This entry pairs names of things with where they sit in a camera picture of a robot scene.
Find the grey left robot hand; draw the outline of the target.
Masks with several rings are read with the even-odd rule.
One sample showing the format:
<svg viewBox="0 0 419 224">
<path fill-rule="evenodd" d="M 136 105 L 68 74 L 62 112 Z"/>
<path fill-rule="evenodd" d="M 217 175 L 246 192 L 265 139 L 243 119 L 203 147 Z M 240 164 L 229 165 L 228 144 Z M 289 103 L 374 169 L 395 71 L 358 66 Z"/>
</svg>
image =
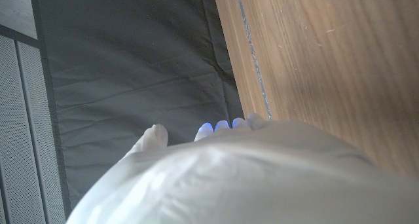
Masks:
<svg viewBox="0 0 419 224">
<path fill-rule="evenodd" d="M 83 196 L 69 223 L 417 223 L 418 182 L 301 122 L 203 124 L 168 145 L 160 124 Z"/>
</svg>

